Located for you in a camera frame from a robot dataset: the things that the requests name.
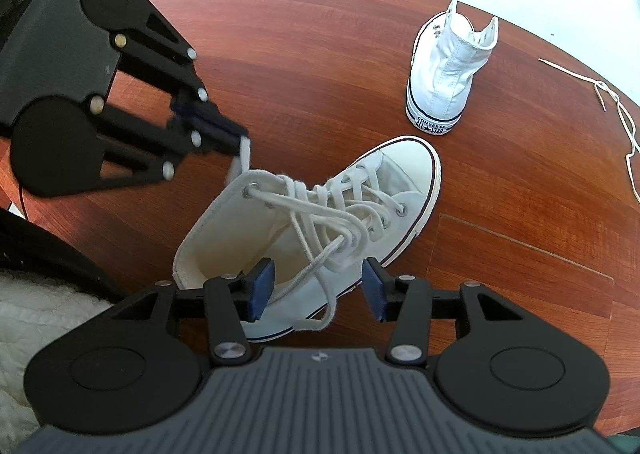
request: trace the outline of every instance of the red wood surface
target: red wood surface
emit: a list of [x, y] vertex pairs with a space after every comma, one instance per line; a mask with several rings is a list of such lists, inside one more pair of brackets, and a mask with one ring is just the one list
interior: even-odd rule
[[[590, 84], [538, 57], [596, 73], [501, 20], [462, 120], [431, 137], [407, 120], [404, 92], [415, 34], [449, 0], [152, 1], [197, 49], [209, 96], [249, 128], [254, 168], [313, 185], [389, 138], [429, 140], [442, 159], [440, 199], [392, 271], [442, 288], [481, 281], [585, 342], [612, 376], [600, 430], [640, 425], [640, 218], [623, 159], [629, 144], [615, 109], [604, 113]], [[476, 26], [491, 17], [460, 11]], [[167, 100], [124, 75], [110, 95], [158, 124], [168, 118]], [[171, 276], [178, 245], [222, 190], [228, 163], [189, 157], [165, 184], [25, 202], [32, 220], [134, 291]], [[6, 159], [0, 183], [16, 202]], [[372, 322], [360, 291], [338, 306], [327, 331], [280, 343], [384, 345], [391, 325]], [[446, 322], [432, 335], [435, 352], [454, 337]], [[204, 344], [197, 326], [185, 337]]]
[[[0, 156], [4, 156], [9, 148], [9, 140], [0, 138]], [[11, 206], [9, 196], [0, 188], [0, 209], [8, 209]]]

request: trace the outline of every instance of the shoe tongue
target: shoe tongue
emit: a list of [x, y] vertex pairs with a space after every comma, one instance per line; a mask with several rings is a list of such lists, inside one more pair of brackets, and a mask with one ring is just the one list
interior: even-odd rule
[[382, 151], [369, 154], [366, 158], [359, 160], [360, 164], [370, 164], [378, 174], [378, 183], [382, 192], [393, 196], [399, 192], [418, 190], [416, 185], [391, 158]]
[[460, 39], [476, 44], [476, 32], [468, 19], [456, 11], [457, 6], [458, 2], [456, 0], [451, 1], [444, 19], [444, 27], [450, 28]]

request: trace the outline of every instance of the shoe toe cap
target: shoe toe cap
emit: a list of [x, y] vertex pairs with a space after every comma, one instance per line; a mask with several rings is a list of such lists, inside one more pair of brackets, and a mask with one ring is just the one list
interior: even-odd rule
[[404, 171], [422, 194], [429, 194], [434, 177], [440, 174], [440, 160], [428, 142], [416, 136], [402, 136], [380, 151]]

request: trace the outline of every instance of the white sneaker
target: white sneaker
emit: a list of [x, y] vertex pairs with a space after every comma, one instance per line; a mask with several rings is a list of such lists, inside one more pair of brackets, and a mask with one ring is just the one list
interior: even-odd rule
[[498, 42], [497, 17], [476, 33], [456, 5], [453, 0], [446, 12], [430, 18], [414, 42], [405, 110], [415, 127], [430, 134], [445, 134], [456, 125], [474, 73]]
[[[264, 170], [241, 174], [207, 208], [174, 259], [183, 289], [211, 277], [275, 262], [276, 285], [260, 320], [242, 322], [254, 342], [331, 322], [336, 299], [359, 282], [362, 261], [389, 264], [424, 228], [440, 191], [440, 159], [415, 136], [400, 136], [358, 158], [324, 185]], [[324, 306], [324, 316], [313, 319]]]

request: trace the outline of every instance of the shoelace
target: shoelace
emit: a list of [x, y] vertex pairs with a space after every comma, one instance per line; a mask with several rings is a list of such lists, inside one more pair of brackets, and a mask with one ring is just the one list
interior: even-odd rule
[[[249, 170], [250, 143], [244, 139], [240, 155], [229, 169], [227, 182]], [[270, 298], [270, 304], [279, 301], [298, 287], [310, 275], [315, 275], [322, 287], [327, 307], [321, 319], [301, 319], [293, 324], [295, 330], [321, 330], [335, 316], [337, 294], [321, 272], [324, 266], [331, 272], [339, 272], [359, 260], [370, 241], [382, 238], [391, 218], [390, 209], [398, 215], [406, 207], [380, 190], [376, 170], [369, 163], [349, 167], [339, 179], [331, 179], [325, 185], [315, 185], [308, 190], [302, 182], [279, 175], [286, 184], [287, 193], [263, 192], [257, 184], [245, 187], [244, 194], [264, 201], [268, 206], [289, 212], [289, 219], [302, 245], [308, 265]], [[353, 198], [345, 198], [351, 192]], [[360, 219], [354, 212], [364, 213]], [[337, 237], [331, 239], [328, 230]], [[334, 254], [345, 252], [339, 260]]]
[[548, 60], [544, 60], [544, 59], [538, 59], [538, 60], [540, 62], [544, 62], [545, 64], [548, 64], [553, 68], [559, 69], [560, 71], [563, 71], [564, 73], [567, 73], [572, 77], [576, 77], [577, 79], [584, 80], [585, 82], [590, 82], [591, 84], [593, 84], [593, 89], [596, 92], [596, 95], [598, 95], [598, 100], [600, 100], [600, 105], [602, 106], [602, 109], [604, 111], [606, 111], [607, 108], [604, 105], [604, 100], [602, 99], [600, 90], [607, 92], [609, 96], [613, 99], [613, 101], [616, 103], [616, 106], [618, 108], [618, 116], [620, 117], [620, 122], [622, 122], [622, 126], [625, 128], [626, 135], [629, 138], [629, 142], [631, 143], [631, 151], [625, 156], [626, 171], [629, 174], [629, 180], [631, 181], [631, 188], [634, 191], [636, 200], [638, 200], [638, 203], [640, 203], [640, 195], [638, 195], [638, 190], [636, 190], [634, 173], [631, 170], [631, 158], [636, 153], [636, 150], [640, 152], [640, 146], [638, 145], [638, 141], [636, 140], [636, 124], [634, 123], [634, 120], [629, 114], [629, 112], [626, 110], [626, 107], [622, 105], [622, 102], [620, 102], [620, 96], [602, 80], [595, 80], [589, 77], [585, 77], [583, 75], [578, 75], [578, 73], [569, 71], [568, 69], [565, 69], [562, 66], [559, 66], [558, 64], [554, 64], [553, 62], [549, 62]]

